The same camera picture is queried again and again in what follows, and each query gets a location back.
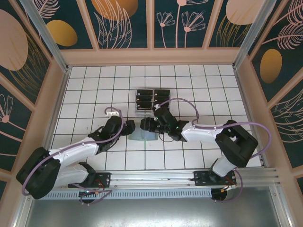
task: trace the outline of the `flower illustration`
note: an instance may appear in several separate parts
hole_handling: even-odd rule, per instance
[[[173,16],[171,13],[157,13],[157,19],[158,22],[161,26],[161,30],[162,30],[162,39],[163,39],[163,44],[164,44],[164,48],[166,48],[166,44],[165,44],[165,40],[164,40],[164,33],[163,33],[163,27],[165,26],[171,26],[174,25],[176,23],[175,20],[173,20]]]
[[[203,23],[203,21],[203,12],[192,13],[190,17],[188,17],[188,12],[182,13],[182,23],[185,31],[184,47],[186,47],[186,37],[188,32],[205,29],[205,23]]]

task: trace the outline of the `white grid floor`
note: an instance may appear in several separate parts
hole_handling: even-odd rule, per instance
[[[62,102],[52,148],[75,143],[105,125],[104,109],[122,110],[124,118],[140,122],[135,115],[138,88],[169,88],[171,98],[195,104],[199,124],[247,121],[231,65],[167,65],[73,67]],[[191,121],[195,111],[187,103],[172,102],[171,113]],[[164,136],[165,141],[171,138]],[[95,170],[159,170],[209,168],[222,153],[216,144],[201,142],[134,141],[120,137],[108,152],[89,157]],[[249,167],[259,167],[259,157]]]

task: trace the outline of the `leaf illustration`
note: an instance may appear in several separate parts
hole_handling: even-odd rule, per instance
[[[40,16],[50,19],[60,7],[59,0],[33,0]]]

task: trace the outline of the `dark teal wallpaper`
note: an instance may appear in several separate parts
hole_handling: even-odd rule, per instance
[[[32,112],[0,85],[0,168],[11,171]]]
[[[240,47],[262,3],[224,0],[209,47]]]
[[[76,0],[33,0],[33,3],[59,49],[92,49]]]
[[[36,102],[49,61],[8,0],[0,5],[0,73]]]
[[[303,67],[302,12],[302,1],[290,0],[252,60],[268,101]]]
[[[213,0],[155,0],[155,48],[202,47],[213,6]]]
[[[280,5],[282,0],[277,0],[274,6],[274,9],[271,11],[270,15],[268,16],[264,26],[262,27],[261,31],[259,32],[256,40],[254,41],[254,43],[252,44],[250,50],[248,51],[248,54],[250,55],[251,52],[253,51],[253,49],[255,48],[257,42],[259,41],[260,36],[263,34],[264,30],[266,29],[268,23],[270,22],[271,18],[273,17],[273,15],[275,14],[276,9],[278,8],[278,6]]]
[[[85,0],[100,49],[147,48],[145,0]]]
[[[1,201],[2,195],[4,193],[5,186],[6,186],[6,182],[0,181],[0,201]]]
[[[276,126],[293,168],[303,165],[303,80],[272,109]]]

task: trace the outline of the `ventilation grille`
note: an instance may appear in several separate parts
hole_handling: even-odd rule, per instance
[[[41,200],[78,200],[84,191],[51,191]],[[100,198],[104,193],[85,196]],[[209,198],[211,189],[113,190],[105,199]]]

